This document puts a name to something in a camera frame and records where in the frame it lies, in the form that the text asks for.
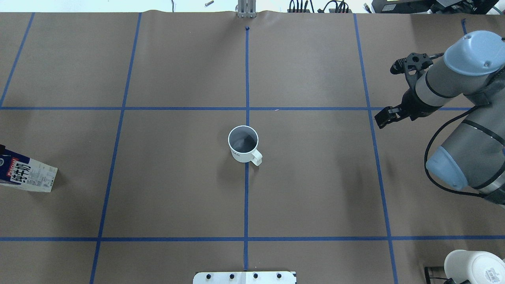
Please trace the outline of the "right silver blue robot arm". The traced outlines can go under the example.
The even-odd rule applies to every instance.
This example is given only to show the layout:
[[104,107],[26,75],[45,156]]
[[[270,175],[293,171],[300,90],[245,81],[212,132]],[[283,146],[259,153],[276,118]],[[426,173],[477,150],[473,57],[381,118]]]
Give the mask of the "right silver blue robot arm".
[[425,149],[428,179],[453,194],[504,207],[504,38],[491,31],[465,34],[445,52],[411,53],[390,68],[409,86],[397,106],[374,117],[379,128],[427,117],[463,95],[473,106],[445,122]]

